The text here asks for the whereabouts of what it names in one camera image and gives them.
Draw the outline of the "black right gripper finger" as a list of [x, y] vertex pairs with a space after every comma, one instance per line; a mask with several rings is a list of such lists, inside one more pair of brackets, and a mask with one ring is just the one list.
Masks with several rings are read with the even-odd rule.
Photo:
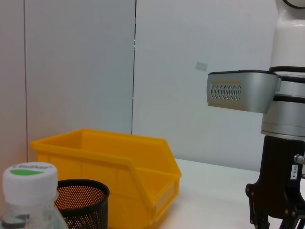
[[285, 210], [284, 218], [279, 229], [304, 229], [305, 211], [304, 210]]
[[261, 209], [255, 207], [253, 202], [249, 202], [250, 210], [250, 223], [254, 225], [256, 229], [269, 229], [270, 223], [268, 215]]

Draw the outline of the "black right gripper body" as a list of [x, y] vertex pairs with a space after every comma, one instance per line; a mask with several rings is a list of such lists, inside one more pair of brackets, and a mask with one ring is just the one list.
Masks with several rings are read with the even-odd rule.
[[295, 155], [304, 155], [305, 143], [265, 136], [258, 180], [247, 184], [250, 218], [303, 219], [305, 201], [300, 192], [302, 166]]

